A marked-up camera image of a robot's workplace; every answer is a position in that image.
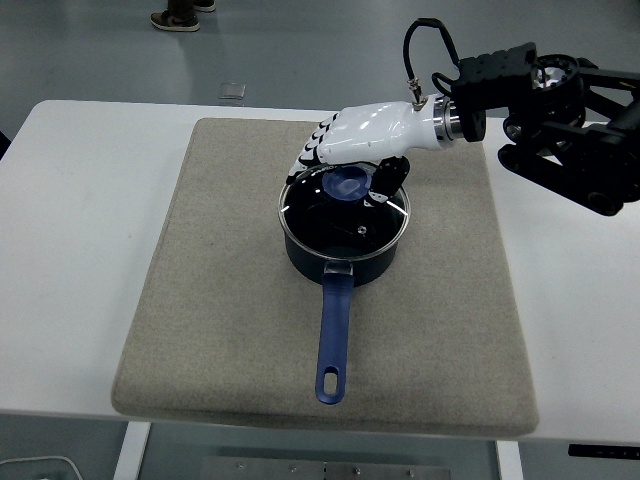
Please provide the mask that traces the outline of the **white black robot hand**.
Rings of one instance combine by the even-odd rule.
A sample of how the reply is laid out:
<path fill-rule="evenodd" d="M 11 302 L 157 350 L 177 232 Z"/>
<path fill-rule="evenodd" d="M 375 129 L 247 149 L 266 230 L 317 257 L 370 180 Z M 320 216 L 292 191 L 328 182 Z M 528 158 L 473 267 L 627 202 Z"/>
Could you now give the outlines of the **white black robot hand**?
<path fill-rule="evenodd" d="M 293 184 L 303 172 L 319 165 L 379 165 L 412 148 L 448 148 L 452 140 L 436 116 L 436 99 L 429 96 L 421 110 L 403 101 L 347 107 L 323 120 L 304 144 L 285 183 Z"/>

